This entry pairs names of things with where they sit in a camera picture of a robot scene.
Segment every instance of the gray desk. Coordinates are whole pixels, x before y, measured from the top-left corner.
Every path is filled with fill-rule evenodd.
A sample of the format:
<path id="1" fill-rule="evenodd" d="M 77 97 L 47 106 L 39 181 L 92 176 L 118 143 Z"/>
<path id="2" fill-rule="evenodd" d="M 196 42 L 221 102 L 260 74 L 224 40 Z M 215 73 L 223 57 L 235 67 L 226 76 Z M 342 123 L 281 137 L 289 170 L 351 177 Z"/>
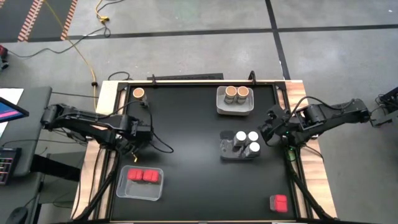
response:
<path id="1" fill-rule="evenodd" d="M 44 108 L 48 105 L 50 87 L 25 89 L 18 106 L 29 111 L 29 117 L 10 121 L 1 136 L 0 145 L 8 141 L 21 139 L 38 139 Z M 29 173 L 31 161 L 35 153 L 37 141 L 21 141 L 7 144 L 9 147 L 21 147 L 21 157 L 14 172 L 14 178 L 7 186 L 0 186 L 0 224 L 5 223 L 9 214 L 16 208 L 24 206 L 39 191 L 42 174 Z M 33 214 L 38 199 L 31 201 L 27 208 L 29 214 L 26 223 L 33 221 Z"/>

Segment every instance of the clear plastic container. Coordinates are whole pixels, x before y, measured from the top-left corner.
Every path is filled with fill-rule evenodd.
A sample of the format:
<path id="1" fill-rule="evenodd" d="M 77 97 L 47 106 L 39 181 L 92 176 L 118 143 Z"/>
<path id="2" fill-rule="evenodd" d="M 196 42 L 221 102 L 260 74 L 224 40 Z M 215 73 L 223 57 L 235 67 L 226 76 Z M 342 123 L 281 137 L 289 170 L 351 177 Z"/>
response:
<path id="1" fill-rule="evenodd" d="M 156 183 L 145 182 L 143 180 L 133 181 L 127 179 L 130 169 L 156 170 L 159 172 L 159 180 Z M 164 173 L 162 169 L 153 167 L 124 166 L 119 175 L 116 195 L 120 198 L 135 198 L 142 200 L 156 201 L 162 196 Z"/>

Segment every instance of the small round object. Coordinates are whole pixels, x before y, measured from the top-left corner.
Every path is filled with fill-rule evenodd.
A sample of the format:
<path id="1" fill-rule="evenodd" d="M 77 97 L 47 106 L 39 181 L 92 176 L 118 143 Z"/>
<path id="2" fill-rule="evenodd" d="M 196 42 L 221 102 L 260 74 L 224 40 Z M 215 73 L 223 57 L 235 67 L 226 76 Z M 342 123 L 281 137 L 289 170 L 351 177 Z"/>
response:
<path id="1" fill-rule="evenodd" d="M 234 146 L 233 147 L 235 149 L 240 148 L 240 147 L 244 146 L 245 142 L 246 142 L 246 133 L 244 131 L 238 131 L 234 137 L 234 141 L 233 141 Z"/>
<path id="2" fill-rule="evenodd" d="M 238 141 L 244 141 L 246 139 L 246 133 L 243 131 L 238 131 L 238 133 L 236 133 L 236 139 Z"/>
<path id="3" fill-rule="evenodd" d="M 255 142 L 255 141 L 257 141 L 259 139 L 259 135 L 257 134 L 257 132 L 251 131 L 248 134 L 248 139 L 250 139 L 250 141 L 252 141 L 252 142 Z"/>
<path id="4" fill-rule="evenodd" d="M 228 96 L 235 96 L 237 92 L 235 86 L 229 86 L 225 89 L 225 94 Z"/>
<path id="5" fill-rule="evenodd" d="M 238 97 L 236 102 L 239 104 L 243 104 L 246 101 L 246 98 L 249 95 L 249 89 L 245 86 L 241 86 L 238 88 Z"/>
<path id="6" fill-rule="evenodd" d="M 249 94 L 249 89 L 246 86 L 241 86 L 238 88 L 238 95 L 240 97 L 247 97 Z"/>
<path id="7" fill-rule="evenodd" d="M 132 95 L 138 100 L 142 99 L 145 95 L 145 91 L 143 88 L 135 88 L 132 92 Z"/>
<path id="8" fill-rule="evenodd" d="M 244 154 L 246 157 L 256 157 L 260 153 L 260 144 L 256 142 L 250 143 L 245 149 Z"/>
<path id="9" fill-rule="evenodd" d="M 235 86 L 228 86 L 225 89 L 225 99 L 224 99 L 225 103 L 227 104 L 233 103 L 237 92 L 238 91 L 236 90 Z"/>
<path id="10" fill-rule="evenodd" d="M 260 151 L 260 144 L 256 143 L 256 142 L 252 142 L 249 145 L 250 151 L 252 152 L 258 152 Z"/>

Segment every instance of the striped floor marking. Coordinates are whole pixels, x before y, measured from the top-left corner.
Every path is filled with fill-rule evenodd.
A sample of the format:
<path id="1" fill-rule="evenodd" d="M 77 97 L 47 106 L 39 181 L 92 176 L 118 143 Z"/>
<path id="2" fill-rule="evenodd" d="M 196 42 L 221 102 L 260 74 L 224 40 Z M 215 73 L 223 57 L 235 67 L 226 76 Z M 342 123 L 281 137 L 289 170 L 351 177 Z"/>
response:
<path id="1" fill-rule="evenodd" d="M 6 0 L 0 0 L 0 9 L 2 8 L 2 5 L 4 5 L 4 2 L 5 2 Z"/>
<path id="2" fill-rule="evenodd" d="M 30 6 L 29 12 L 26 16 L 24 25 L 22 25 L 21 31 L 19 32 L 18 42 L 23 42 L 28 40 L 29 34 L 32 31 L 33 25 L 35 24 L 37 15 L 39 14 L 42 5 L 43 5 L 43 0 L 33 0 L 33 3 Z"/>
<path id="3" fill-rule="evenodd" d="M 76 5 L 77 5 L 77 0 L 72 0 L 72 3 L 70 4 L 67 20 L 65 21 L 65 25 L 63 26 L 63 29 L 62 29 L 61 40 L 67 39 L 68 30 L 69 30 L 70 24 L 72 23 L 72 18 L 73 18 L 73 14 L 75 13 Z"/>

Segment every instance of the white cylinder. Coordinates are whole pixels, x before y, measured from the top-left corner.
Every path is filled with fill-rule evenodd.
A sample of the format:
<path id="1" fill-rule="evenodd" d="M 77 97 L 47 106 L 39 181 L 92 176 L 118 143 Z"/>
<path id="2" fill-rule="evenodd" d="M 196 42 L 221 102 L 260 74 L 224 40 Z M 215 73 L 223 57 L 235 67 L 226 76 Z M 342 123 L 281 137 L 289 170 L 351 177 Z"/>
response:
<path id="1" fill-rule="evenodd" d="M 251 131 L 248 134 L 248 138 L 246 139 L 245 146 L 250 145 L 250 143 L 255 142 L 259 139 L 259 135 L 255 131 Z"/>
<path id="2" fill-rule="evenodd" d="M 245 86 L 241 86 L 238 88 L 238 97 L 236 98 L 236 102 L 239 104 L 243 104 L 246 101 L 246 98 L 249 95 L 249 89 Z"/>
<path id="3" fill-rule="evenodd" d="M 243 131 L 238 131 L 234 137 L 234 147 L 243 146 L 246 142 L 246 133 Z"/>
<path id="4" fill-rule="evenodd" d="M 237 90 L 235 88 L 235 86 L 229 86 L 225 89 L 225 103 L 227 104 L 231 104 L 234 102 L 235 100 L 235 96 L 237 94 Z"/>
<path id="5" fill-rule="evenodd" d="M 250 143 L 250 145 L 248 145 L 244 150 L 244 155 L 246 157 L 256 157 L 259 155 L 259 153 L 260 153 L 260 144 L 256 142 Z"/>

